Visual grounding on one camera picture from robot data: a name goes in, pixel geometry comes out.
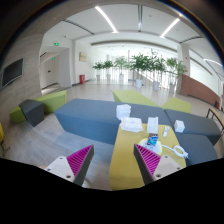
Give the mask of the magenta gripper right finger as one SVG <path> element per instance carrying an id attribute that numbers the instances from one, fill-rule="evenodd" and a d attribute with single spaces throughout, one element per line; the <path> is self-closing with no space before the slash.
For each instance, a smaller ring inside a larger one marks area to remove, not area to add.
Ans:
<path id="1" fill-rule="evenodd" d="M 169 155 L 160 156 L 138 144 L 134 145 L 134 156 L 145 185 L 182 169 Z"/>

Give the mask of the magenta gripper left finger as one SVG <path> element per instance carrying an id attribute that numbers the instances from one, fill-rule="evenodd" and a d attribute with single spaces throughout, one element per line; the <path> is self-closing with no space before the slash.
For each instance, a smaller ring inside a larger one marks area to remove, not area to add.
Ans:
<path id="1" fill-rule="evenodd" d="M 94 146 L 84 147 L 68 157 L 59 156 L 45 171 L 59 176 L 81 187 L 88 187 L 89 183 L 85 180 L 90 162 L 94 155 Z"/>

